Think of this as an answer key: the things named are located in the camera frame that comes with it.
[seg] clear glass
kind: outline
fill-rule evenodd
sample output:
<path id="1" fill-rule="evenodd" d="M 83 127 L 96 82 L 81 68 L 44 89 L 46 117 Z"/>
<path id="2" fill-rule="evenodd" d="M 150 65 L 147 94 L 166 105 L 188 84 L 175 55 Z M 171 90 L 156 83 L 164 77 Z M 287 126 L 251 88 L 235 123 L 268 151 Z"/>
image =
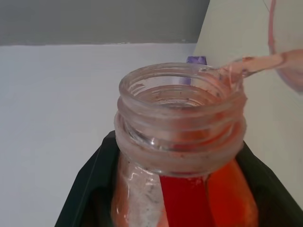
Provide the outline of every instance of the clear glass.
<path id="1" fill-rule="evenodd" d="M 268 44 L 272 54 L 303 49 L 303 1 L 272 0 Z M 303 92 L 303 65 L 277 70 L 294 90 Z"/>
<path id="2" fill-rule="evenodd" d="M 187 63 L 147 66 L 122 79 L 115 116 L 122 155 L 111 208 L 116 227 L 168 227 L 159 175 L 193 179 L 233 160 L 246 130 L 242 80 Z M 244 212 L 250 215 L 256 205 L 252 196 L 249 201 Z"/>

